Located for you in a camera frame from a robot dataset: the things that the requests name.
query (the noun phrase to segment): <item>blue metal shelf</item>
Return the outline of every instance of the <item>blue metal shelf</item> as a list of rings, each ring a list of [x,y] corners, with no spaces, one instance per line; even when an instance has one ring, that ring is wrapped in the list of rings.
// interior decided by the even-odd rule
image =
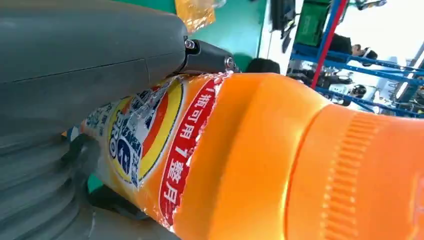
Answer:
[[[315,87],[314,83],[316,83],[318,80],[318,76],[319,76],[319,72],[321,71],[322,64],[324,64],[324,66],[336,67],[338,69],[346,69],[352,72],[359,72],[359,73],[363,73],[367,75],[377,76],[380,78],[385,78],[385,79],[397,81],[400,83],[407,82],[413,86],[424,85],[424,80],[407,77],[410,74],[414,74],[415,76],[424,76],[424,69],[413,68],[410,66],[400,66],[394,62],[374,60],[374,59],[369,59],[365,57],[352,56],[352,55],[344,54],[340,52],[328,51],[329,42],[331,42],[332,40],[335,25],[339,23],[338,16],[340,16],[341,8],[345,7],[345,3],[346,3],[345,0],[332,1],[329,20],[325,28],[325,31],[323,33],[322,41],[319,47],[317,48],[317,47],[307,46],[303,44],[295,44],[293,46],[294,51],[291,55],[291,59],[309,61],[309,62],[318,64],[318,67],[316,69],[317,72],[315,73],[311,86],[312,88],[315,88],[315,90],[320,93],[331,95],[331,96],[337,96],[339,98],[349,100],[351,102],[358,104],[359,106],[361,106],[362,108],[364,108],[365,110],[369,112],[373,112],[373,110],[372,110],[372,107],[370,108],[368,106],[377,106],[381,109],[394,112],[397,116],[424,118],[424,114],[417,114],[412,111],[407,111],[407,110],[399,109],[399,108],[393,108],[383,104],[374,103],[371,101],[363,100],[363,99],[352,97],[349,95],[344,95],[344,94],[332,92],[323,88]],[[334,59],[340,59],[342,60],[342,62],[336,62],[334,61]],[[374,66],[381,66],[381,67],[391,68],[391,69],[376,70],[376,69],[369,69],[365,67],[351,66],[351,65],[348,65],[348,62],[351,60],[360,62],[362,64],[371,64]]]

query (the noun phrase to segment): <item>detergent bottle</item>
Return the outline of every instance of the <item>detergent bottle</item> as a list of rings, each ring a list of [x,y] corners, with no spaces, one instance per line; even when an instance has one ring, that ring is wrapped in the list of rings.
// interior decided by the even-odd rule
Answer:
[[[80,130],[95,174],[183,240],[424,239],[424,122],[285,76],[171,77]]]

